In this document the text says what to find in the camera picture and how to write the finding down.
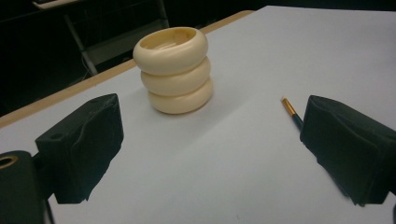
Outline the metal stand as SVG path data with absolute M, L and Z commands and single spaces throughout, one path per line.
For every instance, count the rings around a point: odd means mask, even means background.
M 140 38 L 169 26 L 163 0 L 80 0 L 64 20 L 92 76 L 130 59 Z

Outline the cream ringed pen holder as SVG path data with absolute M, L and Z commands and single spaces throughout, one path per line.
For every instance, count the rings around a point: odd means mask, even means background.
M 137 42 L 134 61 L 155 109 L 183 114 L 207 103 L 213 93 L 207 51 L 206 36 L 190 27 L 164 29 Z

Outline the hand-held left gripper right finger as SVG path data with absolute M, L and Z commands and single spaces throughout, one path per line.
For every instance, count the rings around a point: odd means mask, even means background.
M 396 131 L 332 99 L 308 98 L 302 143 L 355 204 L 396 193 Z

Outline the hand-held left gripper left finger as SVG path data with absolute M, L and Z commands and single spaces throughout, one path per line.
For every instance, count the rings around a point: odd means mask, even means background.
M 42 195 L 58 203 L 81 203 L 120 151 L 123 129 L 115 93 L 91 99 L 35 143 L 35 166 Z

